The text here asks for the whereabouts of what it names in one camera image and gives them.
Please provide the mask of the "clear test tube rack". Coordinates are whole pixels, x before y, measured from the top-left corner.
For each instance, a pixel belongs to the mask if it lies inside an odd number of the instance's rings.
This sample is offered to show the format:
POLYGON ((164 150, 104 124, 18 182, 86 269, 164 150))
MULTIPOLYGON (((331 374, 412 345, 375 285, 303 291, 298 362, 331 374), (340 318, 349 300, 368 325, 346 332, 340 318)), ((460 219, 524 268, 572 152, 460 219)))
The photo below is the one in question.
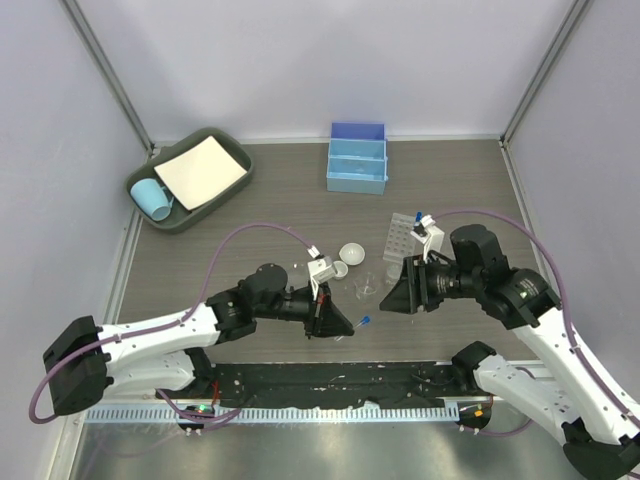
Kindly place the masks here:
POLYGON ((416 239, 411 235, 414 223, 414 216, 392 215, 383 251, 384 261, 401 264, 405 257, 414 255, 416 239))

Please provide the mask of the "clear glass beaker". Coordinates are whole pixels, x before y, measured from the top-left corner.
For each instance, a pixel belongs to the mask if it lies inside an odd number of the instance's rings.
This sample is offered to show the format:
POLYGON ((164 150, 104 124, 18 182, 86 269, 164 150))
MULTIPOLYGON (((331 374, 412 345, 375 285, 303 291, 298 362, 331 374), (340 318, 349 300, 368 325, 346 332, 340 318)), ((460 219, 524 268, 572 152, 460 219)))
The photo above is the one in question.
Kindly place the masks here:
POLYGON ((364 302, 369 300, 379 290, 379 277, 373 272, 364 272, 353 280, 353 285, 356 299, 364 302))

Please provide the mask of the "blue tiered organizer box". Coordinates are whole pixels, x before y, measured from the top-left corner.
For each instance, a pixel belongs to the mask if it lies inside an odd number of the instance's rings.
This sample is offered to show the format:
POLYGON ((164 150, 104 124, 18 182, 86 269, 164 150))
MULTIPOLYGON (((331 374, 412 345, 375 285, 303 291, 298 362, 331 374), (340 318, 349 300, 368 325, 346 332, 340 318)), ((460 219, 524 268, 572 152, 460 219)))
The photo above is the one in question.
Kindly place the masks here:
POLYGON ((385 124, 333 122, 327 154, 327 190, 383 195, 387 181, 385 124))

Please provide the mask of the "small clear glass bottle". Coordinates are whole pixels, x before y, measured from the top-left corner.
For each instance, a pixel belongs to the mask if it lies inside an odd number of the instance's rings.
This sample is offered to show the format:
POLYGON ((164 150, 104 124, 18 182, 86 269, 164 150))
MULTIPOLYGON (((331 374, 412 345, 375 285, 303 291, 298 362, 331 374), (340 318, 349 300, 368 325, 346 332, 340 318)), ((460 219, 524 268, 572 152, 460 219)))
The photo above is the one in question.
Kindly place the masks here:
POLYGON ((402 266, 400 264, 389 264, 385 271, 385 283, 387 285, 394 285, 399 280, 401 273, 402 266))

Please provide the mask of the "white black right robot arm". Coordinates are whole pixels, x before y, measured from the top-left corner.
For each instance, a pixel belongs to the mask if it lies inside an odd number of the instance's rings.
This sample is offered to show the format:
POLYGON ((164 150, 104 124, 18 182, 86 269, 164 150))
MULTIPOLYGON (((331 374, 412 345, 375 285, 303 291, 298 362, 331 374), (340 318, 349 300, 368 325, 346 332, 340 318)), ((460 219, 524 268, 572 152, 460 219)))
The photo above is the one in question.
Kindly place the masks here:
POLYGON ((441 254, 445 234, 425 217, 412 236, 423 252, 408 256, 383 311, 431 312, 446 299, 475 300, 543 362, 558 387, 518 370, 495 349, 475 341, 452 359, 457 391, 496 395, 537 423, 561 445, 587 479, 619 479, 639 466, 639 405, 625 394, 577 332, 565 325, 561 300, 537 272, 510 266, 495 234, 480 224, 454 230, 454 256, 441 254))

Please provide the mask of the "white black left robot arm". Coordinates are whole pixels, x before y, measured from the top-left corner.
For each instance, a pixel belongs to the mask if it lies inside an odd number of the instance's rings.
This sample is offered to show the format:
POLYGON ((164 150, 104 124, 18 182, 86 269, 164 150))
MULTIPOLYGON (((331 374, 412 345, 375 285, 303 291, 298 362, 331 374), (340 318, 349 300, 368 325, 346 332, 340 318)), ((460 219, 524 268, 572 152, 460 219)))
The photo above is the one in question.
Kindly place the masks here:
POLYGON ((203 398, 213 385, 204 348, 253 334, 260 319, 299 322, 308 338, 353 335, 327 283, 290 290, 287 282, 282 267, 264 264, 184 312, 106 326, 75 319, 43 354, 55 416, 84 411, 106 394, 145 389, 203 398))

